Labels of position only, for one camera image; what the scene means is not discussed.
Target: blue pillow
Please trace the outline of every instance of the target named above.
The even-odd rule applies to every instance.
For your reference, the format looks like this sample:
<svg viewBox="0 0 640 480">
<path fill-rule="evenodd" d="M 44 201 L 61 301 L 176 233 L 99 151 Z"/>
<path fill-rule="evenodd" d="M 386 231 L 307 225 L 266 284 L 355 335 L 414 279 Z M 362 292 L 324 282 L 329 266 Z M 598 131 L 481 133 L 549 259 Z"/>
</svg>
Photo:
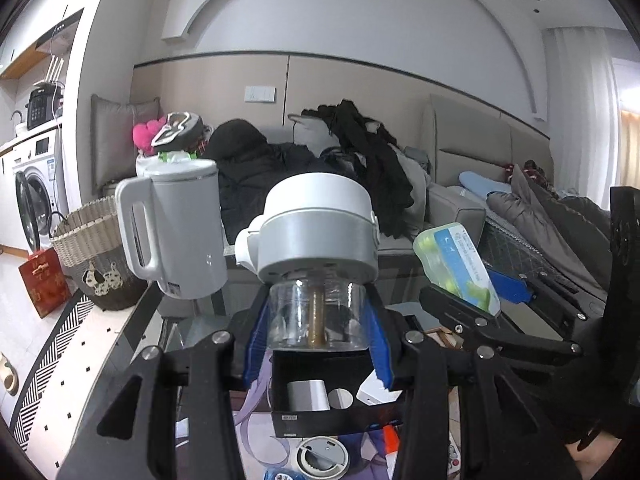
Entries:
<svg viewBox="0 0 640 480">
<path fill-rule="evenodd" d="M 500 191 L 502 193 L 510 193 L 511 186 L 504 182 L 497 182 L 490 178 L 485 178 L 473 171 L 463 171 L 458 177 L 460 184 L 466 187 L 471 193 L 478 195 L 483 200 L 489 196 L 489 193 Z"/>
</svg>

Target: transparent plastic cup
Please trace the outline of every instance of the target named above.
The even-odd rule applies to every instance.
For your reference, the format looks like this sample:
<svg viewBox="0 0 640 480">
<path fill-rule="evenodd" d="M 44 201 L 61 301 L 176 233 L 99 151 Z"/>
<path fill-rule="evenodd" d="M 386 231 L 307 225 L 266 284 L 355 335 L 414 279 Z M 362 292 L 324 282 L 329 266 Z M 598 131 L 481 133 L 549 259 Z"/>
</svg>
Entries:
<svg viewBox="0 0 640 480">
<path fill-rule="evenodd" d="M 332 274 L 271 286 L 268 346 L 274 350 L 355 351 L 369 347 L 361 324 L 362 285 Z"/>
</svg>

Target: pink plush toy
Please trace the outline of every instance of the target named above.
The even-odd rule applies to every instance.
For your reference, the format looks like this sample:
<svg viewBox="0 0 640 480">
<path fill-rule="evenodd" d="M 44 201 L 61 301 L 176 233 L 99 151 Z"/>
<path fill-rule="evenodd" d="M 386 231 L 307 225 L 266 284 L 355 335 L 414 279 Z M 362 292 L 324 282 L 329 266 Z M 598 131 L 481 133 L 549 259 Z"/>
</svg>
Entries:
<svg viewBox="0 0 640 480">
<path fill-rule="evenodd" d="M 166 116 L 162 116 L 158 120 L 151 119 L 146 124 L 136 124 L 133 127 L 133 143 L 137 148 L 142 150 L 145 155 L 155 155 L 155 151 L 151 147 L 151 141 L 165 124 Z"/>
</svg>

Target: curved ceiling molding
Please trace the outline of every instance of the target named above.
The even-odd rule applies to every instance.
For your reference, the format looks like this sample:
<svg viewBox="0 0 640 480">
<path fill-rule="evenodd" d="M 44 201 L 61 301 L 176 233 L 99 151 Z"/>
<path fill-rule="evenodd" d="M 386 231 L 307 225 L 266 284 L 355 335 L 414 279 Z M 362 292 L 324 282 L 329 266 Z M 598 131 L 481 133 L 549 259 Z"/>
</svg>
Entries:
<svg viewBox="0 0 640 480">
<path fill-rule="evenodd" d="M 162 39 L 168 43 L 183 41 L 199 12 L 211 0 L 170 0 Z M 524 12 L 508 0 L 477 0 L 501 26 L 520 57 L 529 86 L 534 117 L 546 120 L 546 60 L 542 33 Z"/>
</svg>

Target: woven basket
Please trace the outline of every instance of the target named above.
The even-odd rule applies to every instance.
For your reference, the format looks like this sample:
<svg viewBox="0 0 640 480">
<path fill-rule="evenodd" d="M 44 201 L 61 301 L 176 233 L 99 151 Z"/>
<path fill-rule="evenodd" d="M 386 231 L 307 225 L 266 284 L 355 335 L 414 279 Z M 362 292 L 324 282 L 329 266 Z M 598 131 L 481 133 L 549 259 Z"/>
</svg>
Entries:
<svg viewBox="0 0 640 480">
<path fill-rule="evenodd" d="M 66 273 L 101 308 L 133 306 L 146 290 L 146 282 L 127 265 L 113 196 L 70 213 L 56 228 L 51 243 Z"/>
</svg>

